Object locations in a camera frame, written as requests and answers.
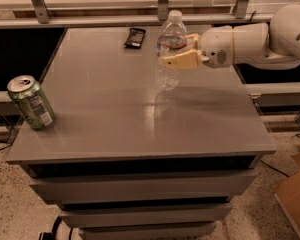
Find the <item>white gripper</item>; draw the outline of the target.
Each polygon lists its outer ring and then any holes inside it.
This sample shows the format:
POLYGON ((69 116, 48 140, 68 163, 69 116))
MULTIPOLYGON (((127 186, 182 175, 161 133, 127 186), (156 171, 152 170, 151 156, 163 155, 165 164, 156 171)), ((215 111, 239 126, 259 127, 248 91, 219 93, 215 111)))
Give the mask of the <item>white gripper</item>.
POLYGON ((229 67, 233 64, 233 28, 231 26, 214 27, 202 35, 189 34, 186 39, 187 47, 191 50, 159 58, 159 63, 165 69, 197 69, 202 63, 210 68, 229 67))

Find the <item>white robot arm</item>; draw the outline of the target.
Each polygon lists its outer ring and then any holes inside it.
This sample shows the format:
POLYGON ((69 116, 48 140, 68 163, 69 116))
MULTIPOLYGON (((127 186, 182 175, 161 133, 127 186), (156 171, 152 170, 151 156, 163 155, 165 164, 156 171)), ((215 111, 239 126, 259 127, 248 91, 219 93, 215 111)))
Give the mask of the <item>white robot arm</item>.
POLYGON ((248 64, 258 69, 289 70, 300 65, 300 5, 280 8, 269 23, 213 27, 192 34, 190 43, 160 64, 168 70, 248 64))

